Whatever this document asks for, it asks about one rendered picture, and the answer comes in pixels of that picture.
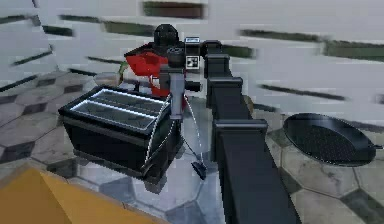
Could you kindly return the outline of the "orange box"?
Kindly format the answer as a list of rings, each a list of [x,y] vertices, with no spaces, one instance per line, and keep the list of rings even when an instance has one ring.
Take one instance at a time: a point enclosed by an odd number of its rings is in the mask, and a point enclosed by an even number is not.
[[[0,179],[0,224],[170,224],[52,173],[23,165]]]

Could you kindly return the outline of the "black toaster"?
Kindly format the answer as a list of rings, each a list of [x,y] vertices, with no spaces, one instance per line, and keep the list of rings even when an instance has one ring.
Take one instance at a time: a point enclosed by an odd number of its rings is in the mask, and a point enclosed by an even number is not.
[[[152,166],[141,168],[164,101],[164,97],[102,85],[62,106],[59,114],[76,156],[156,184],[182,146],[180,124],[175,122]],[[168,105],[154,136],[153,150],[168,133],[170,114]]]

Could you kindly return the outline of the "green curved object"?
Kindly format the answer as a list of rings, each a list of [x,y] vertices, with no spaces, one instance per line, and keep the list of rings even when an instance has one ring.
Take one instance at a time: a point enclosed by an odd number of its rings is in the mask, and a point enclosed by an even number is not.
[[[119,74],[119,84],[121,84],[124,80],[124,71],[129,67],[129,64],[126,61],[123,61],[120,64],[118,74]]]

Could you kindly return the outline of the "red and black coffee machine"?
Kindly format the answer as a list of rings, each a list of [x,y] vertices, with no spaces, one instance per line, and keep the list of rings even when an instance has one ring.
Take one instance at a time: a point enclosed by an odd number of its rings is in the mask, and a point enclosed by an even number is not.
[[[160,24],[154,40],[124,54],[128,67],[123,71],[120,88],[167,97],[170,91],[160,87],[160,67],[168,64],[167,51],[181,43],[171,24]]]

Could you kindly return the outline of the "black frying pan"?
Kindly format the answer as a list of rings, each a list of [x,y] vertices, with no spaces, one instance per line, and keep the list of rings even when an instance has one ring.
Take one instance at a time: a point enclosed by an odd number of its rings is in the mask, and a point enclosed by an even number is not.
[[[291,115],[284,121],[283,130],[304,155],[335,166],[364,166],[375,159],[377,150],[384,150],[383,144],[374,144],[353,125],[323,114]]]

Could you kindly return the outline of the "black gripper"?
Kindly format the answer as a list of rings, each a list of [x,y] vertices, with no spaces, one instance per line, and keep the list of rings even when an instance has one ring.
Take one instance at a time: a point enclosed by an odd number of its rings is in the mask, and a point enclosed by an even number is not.
[[[185,49],[181,47],[170,47],[167,50],[166,56],[168,62],[160,66],[159,79],[160,87],[162,89],[168,90],[170,94],[166,97],[161,109],[159,110],[158,116],[155,119],[155,123],[147,147],[145,162],[141,166],[142,169],[149,169],[152,166],[153,159],[159,154],[163,146],[166,144],[170,134],[172,133],[172,129],[175,124],[174,121],[171,122],[171,126],[168,129],[168,133],[165,135],[163,140],[160,142],[157,148],[153,150],[154,136],[156,132],[159,131],[158,125],[160,124],[162,114],[168,105],[170,105],[171,110],[170,118],[172,120],[182,120],[183,105],[184,102],[186,102],[186,105],[188,106],[188,109],[193,119],[198,146],[202,146],[200,132],[192,106],[189,103],[187,97],[185,97],[186,90],[199,92],[202,89],[202,85],[200,82],[187,81],[185,79],[186,71],[190,69],[188,63],[192,62],[193,68],[198,68],[199,57],[197,55],[187,56],[185,54]],[[207,168],[204,164],[203,158],[197,155],[197,153],[190,147],[187,141],[184,141],[184,143],[187,145],[188,149],[196,158],[196,160],[191,163],[194,171],[201,180],[205,180],[207,177]]]

